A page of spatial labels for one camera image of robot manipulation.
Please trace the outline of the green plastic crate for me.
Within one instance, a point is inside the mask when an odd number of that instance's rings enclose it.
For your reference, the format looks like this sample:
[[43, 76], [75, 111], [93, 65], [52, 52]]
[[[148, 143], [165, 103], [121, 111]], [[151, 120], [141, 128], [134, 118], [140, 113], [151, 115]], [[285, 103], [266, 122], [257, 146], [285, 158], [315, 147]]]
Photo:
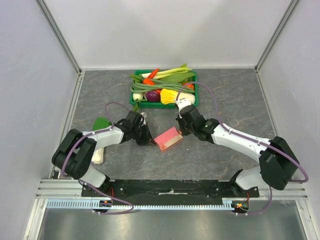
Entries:
[[151, 70], [136, 70], [131, 74], [131, 96], [130, 103], [135, 109], [156, 108], [174, 109], [177, 97], [187, 98], [197, 106], [199, 103], [197, 73], [190, 71], [161, 72], [160, 76], [153, 76], [150, 81], [145, 82], [153, 72]]

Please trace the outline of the large green leaf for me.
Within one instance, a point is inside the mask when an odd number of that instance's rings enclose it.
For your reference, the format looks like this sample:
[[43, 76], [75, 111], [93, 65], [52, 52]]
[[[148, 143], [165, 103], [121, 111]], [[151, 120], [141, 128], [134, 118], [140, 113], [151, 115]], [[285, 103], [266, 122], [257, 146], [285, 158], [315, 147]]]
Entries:
[[194, 72], [180, 72], [180, 73], [175, 73], [172, 75], [165, 76], [161, 78], [160, 80], [164, 83], [168, 84], [177, 84], [180, 82], [183, 82], [189, 78], [192, 78], [196, 74]]

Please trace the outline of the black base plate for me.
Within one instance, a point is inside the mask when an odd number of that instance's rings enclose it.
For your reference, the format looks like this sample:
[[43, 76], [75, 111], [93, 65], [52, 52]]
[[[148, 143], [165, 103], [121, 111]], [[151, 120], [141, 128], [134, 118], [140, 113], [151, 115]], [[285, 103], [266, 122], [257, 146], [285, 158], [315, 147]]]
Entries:
[[97, 188], [112, 197], [129, 200], [130, 197], [187, 195], [214, 198], [258, 198], [257, 186], [242, 189], [234, 181], [217, 179], [115, 179], [104, 182]]

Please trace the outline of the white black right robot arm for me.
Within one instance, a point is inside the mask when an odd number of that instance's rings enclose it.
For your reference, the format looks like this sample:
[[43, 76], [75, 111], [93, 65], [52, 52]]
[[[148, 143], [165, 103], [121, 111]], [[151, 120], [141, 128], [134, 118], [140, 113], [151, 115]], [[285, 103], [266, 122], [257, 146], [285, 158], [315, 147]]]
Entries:
[[283, 138], [260, 138], [220, 124], [214, 118], [205, 119], [186, 101], [178, 103], [177, 108], [176, 120], [184, 136], [193, 134], [200, 141], [228, 147], [258, 162], [257, 167], [239, 170], [234, 175], [229, 184], [233, 196], [240, 197], [255, 186], [282, 191], [298, 169], [299, 161]]

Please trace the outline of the red chili pepper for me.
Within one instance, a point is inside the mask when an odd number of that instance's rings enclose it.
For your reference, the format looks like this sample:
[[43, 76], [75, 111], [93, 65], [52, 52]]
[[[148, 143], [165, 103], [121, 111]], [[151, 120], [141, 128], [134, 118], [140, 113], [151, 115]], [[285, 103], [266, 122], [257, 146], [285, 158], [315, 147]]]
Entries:
[[153, 79], [153, 78], [155, 77], [155, 75], [158, 73], [159, 70], [160, 70], [159, 68], [155, 69], [155, 70], [148, 76], [148, 78], [149, 78], [149, 79]]

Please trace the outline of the green long beans bundle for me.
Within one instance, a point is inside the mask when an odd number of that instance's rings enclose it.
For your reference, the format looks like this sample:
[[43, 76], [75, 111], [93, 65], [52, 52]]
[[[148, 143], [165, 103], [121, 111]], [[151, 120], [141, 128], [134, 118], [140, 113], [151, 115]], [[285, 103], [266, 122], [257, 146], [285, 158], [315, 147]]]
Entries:
[[183, 93], [195, 93], [193, 88], [183, 86], [180, 83], [164, 83], [160, 80], [156, 81], [155, 85], [144, 84], [142, 82], [132, 81], [130, 90], [132, 93], [146, 93], [153, 90], [173, 90], [173, 91], [180, 91], [182, 90]]

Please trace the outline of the pale green celery stalk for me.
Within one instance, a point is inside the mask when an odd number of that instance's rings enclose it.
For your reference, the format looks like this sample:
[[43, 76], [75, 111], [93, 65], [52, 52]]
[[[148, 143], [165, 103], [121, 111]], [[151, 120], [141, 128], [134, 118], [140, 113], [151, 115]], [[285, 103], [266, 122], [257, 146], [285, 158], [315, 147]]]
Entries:
[[[189, 68], [188, 65], [185, 63], [182, 66], [177, 67], [177, 68], [158, 71], [158, 73], [154, 76], [153, 79], [159, 80], [159, 79], [162, 79], [166, 76], [170, 76], [170, 75], [176, 74], [176, 73], [188, 73], [191, 70], [192, 69]], [[151, 74], [151, 72], [147, 72], [147, 73], [139, 73], [138, 75], [141, 75], [143, 78], [147, 78], [150, 74]]]

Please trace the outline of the yellow napa cabbage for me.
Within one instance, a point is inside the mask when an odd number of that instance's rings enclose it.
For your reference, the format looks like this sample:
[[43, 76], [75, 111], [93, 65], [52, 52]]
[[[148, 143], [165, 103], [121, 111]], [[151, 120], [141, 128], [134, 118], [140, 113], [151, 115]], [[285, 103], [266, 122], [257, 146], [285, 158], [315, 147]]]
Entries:
[[[175, 100], [177, 99], [178, 93], [179, 92], [176, 90], [162, 89], [160, 92], [160, 102], [164, 105], [174, 104]], [[182, 98], [188, 99], [191, 104], [194, 104], [196, 102], [195, 96], [191, 93], [181, 92], [178, 96], [178, 99]]]

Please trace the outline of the pink express box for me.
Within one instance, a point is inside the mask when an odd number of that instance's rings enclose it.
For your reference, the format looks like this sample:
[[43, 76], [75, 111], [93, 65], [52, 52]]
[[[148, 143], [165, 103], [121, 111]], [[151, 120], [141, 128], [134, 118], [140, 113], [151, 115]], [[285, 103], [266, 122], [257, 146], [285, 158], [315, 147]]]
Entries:
[[167, 151], [171, 147], [180, 143], [182, 140], [182, 134], [175, 127], [171, 127], [154, 139], [155, 143], [162, 152]]

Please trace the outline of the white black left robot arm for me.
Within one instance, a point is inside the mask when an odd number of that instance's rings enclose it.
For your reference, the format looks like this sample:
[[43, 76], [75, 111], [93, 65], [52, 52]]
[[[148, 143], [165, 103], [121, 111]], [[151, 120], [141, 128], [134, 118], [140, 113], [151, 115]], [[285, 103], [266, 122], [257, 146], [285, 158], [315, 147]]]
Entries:
[[91, 166], [94, 152], [130, 140], [135, 140], [138, 146], [155, 144], [145, 118], [144, 112], [131, 110], [126, 118], [104, 129], [84, 132], [71, 129], [53, 154], [51, 162], [62, 174], [91, 185], [95, 194], [104, 197], [110, 191], [110, 178]]

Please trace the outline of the orange pumpkin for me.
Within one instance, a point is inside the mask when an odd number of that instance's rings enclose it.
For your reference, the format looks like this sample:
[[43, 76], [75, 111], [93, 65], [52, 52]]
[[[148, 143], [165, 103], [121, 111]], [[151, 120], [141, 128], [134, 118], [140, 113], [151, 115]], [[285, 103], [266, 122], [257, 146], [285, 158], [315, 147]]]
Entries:
[[183, 86], [185, 86], [186, 88], [190, 88], [192, 90], [195, 90], [195, 87], [193, 84], [189, 83], [189, 82], [186, 82], [183, 84]]

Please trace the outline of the purple onion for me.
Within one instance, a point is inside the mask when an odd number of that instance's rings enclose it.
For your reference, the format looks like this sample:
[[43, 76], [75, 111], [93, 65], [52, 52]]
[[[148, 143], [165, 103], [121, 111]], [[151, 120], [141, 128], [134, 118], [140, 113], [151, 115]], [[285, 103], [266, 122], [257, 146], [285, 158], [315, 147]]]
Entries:
[[156, 90], [146, 92], [145, 98], [148, 102], [151, 103], [158, 103], [161, 101], [161, 95]]

